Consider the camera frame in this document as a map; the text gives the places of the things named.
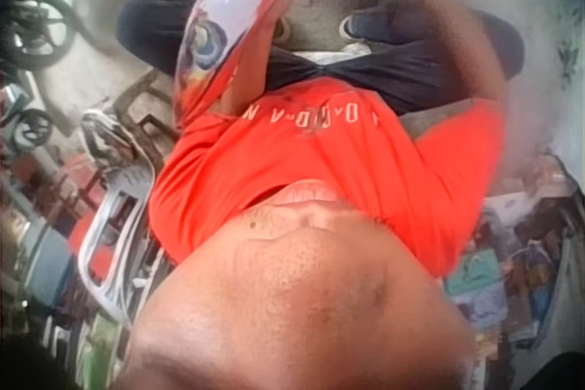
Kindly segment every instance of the wheel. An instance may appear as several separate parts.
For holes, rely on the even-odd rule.
[[[20,113],[12,132],[12,144],[18,151],[31,152],[47,143],[53,132],[50,116],[39,109],[27,109]]]
[[[64,0],[12,0],[5,56],[24,70],[52,66],[71,49],[78,21]]]

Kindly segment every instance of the orange t-shirt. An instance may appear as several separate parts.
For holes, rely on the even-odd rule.
[[[261,195],[321,180],[443,276],[473,232],[502,139],[487,104],[413,141],[375,92],[329,78],[293,84],[241,117],[208,113],[186,127],[154,189],[151,227],[180,263]]]

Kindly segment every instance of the skin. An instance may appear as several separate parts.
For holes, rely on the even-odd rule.
[[[189,371],[192,388],[456,388],[472,340],[396,236],[300,182],[229,221],[168,278],[133,330],[127,369],[140,371],[136,388],[168,385],[149,365],[160,358]]]

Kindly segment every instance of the man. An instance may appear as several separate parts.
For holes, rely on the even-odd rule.
[[[186,124],[157,182],[151,226],[179,267],[136,323],[117,388],[463,384],[472,332],[435,278],[453,269],[478,217],[523,46],[493,17],[483,19],[488,39],[453,0],[418,1],[433,38],[325,68],[270,55],[280,11],[259,26],[229,89]],[[169,74],[162,60],[176,58],[173,29],[188,16],[172,3],[136,0],[120,33]],[[357,14],[343,29],[411,40],[388,23]],[[417,141],[397,117],[464,97],[470,110]]]

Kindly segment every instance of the shoe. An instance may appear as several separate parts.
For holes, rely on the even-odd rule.
[[[352,16],[347,16],[346,18],[344,18],[341,21],[341,23],[339,24],[339,35],[347,43],[363,43],[363,42],[365,42],[366,40],[364,38],[360,38],[352,33],[351,19],[352,19]]]
[[[279,18],[274,28],[272,43],[276,46],[285,45],[291,38],[291,26],[285,18]]]

